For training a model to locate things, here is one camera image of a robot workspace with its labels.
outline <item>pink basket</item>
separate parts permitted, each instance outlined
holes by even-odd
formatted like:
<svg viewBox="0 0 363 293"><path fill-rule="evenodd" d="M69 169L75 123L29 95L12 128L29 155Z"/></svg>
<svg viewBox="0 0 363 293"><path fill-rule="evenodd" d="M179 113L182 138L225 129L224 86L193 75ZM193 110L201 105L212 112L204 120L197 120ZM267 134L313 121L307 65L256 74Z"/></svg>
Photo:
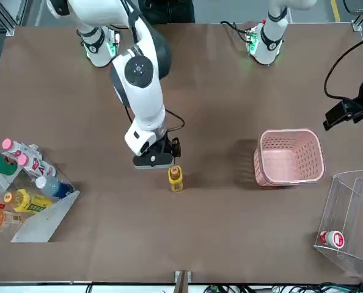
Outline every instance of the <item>pink basket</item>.
<svg viewBox="0 0 363 293"><path fill-rule="evenodd" d="M312 183L325 172L320 142L309 129L265 131L254 154L254 166L260 186Z"/></svg>

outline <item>white bottle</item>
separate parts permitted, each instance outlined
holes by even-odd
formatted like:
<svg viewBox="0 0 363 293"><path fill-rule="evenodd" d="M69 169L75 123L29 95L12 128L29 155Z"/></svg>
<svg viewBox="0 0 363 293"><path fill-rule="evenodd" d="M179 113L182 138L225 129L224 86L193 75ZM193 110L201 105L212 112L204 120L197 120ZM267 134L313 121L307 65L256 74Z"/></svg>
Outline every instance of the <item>white bottle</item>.
<svg viewBox="0 0 363 293"><path fill-rule="evenodd" d="M39 160L36 157L27 156L26 154L21 154L17 159L17 164L22 166L30 174L39 176L55 176L57 171L49 163Z"/></svg>
<svg viewBox="0 0 363 293"><path fill-rule="evenodd" d="M16 142L12 139L4 139L2 142L2 148L15 157L18 157L21 154L26 154L27 156L36 157L39 160L43 159L41 152L27 146L25 143Z"/></svg>
<svg viewBox="0 0 363 293"><path fill-rule="evenodd" d="M336 249L342 249L345 246L345 238L339 231L323 231L320 233L320 240Z"/></svg>

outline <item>pink bottle cap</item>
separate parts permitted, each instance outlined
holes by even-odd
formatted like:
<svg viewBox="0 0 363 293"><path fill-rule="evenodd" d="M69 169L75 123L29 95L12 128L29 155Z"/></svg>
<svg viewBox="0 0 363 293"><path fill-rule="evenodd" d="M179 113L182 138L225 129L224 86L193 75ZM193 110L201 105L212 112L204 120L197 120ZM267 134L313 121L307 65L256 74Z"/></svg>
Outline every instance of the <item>pink bottle cap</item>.
<svg viewBox="0 0 363 293"><path fill-rule="evenodd" d="M13 140L4 139L4 141L2 142L2 148L4 150L11 150L13 148Z"/></svg>
<svg viewBox="0 0 363 293"><path fill-rule="evenodd" d="M29 158L26 154L21 154L17 159L17 163L19 166L27 166L28 162Z"/></svg>

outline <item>red and white can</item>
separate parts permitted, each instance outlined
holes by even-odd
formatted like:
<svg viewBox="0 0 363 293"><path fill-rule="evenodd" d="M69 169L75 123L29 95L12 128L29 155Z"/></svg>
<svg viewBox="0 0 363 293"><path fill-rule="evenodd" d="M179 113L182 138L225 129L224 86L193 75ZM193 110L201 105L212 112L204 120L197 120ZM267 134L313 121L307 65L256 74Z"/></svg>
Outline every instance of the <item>red and white can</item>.
<svg viewBox="0 0 363 293"><path fill-rule="evenodd" d="M323 231L320 233L320 240L336 249L342 249L345 246L345 238L339 231Z"/></svg>

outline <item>acrylic box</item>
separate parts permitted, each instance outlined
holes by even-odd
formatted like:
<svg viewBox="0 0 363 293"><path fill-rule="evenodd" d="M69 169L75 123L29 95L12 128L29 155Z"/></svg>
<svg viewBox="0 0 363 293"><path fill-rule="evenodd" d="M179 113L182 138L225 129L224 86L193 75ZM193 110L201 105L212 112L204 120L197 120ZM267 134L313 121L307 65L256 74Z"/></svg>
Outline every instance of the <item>acrylic box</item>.
<svg viewBox="0 0 363 293"><path fill-rule="evenodd" d="M51 161L47 160L47 158L44 158L44 160L51 165L54 165ZM57 167L56 169L56 177L58 180L63 183L71 184L67 177L58 170ZM21 167L18 167L17 171L12 176L0 174L1 193L15 192L19 189L25 189L29 195L42 194L41 190L36 187L33 176L30 176L26 170ZM10 229L9 235L6 237L11 239L11 242L48 242L78 195L79 191L75 190L61 200L51 197L50 200L53 204L43 211L34 215L21 213L20 215L22 215L23 224L17 226L13 232L12 229ZM14 210L8 206L5 207L5 210L14 212Z"/></svg>
<svg viewBox="0 0 363 293"><path fill-rule="evenodd" d="M323 244L323 231L340 231L344 246ZM314 247L346 272L363 275L363 171L333 177Z"/></svg>

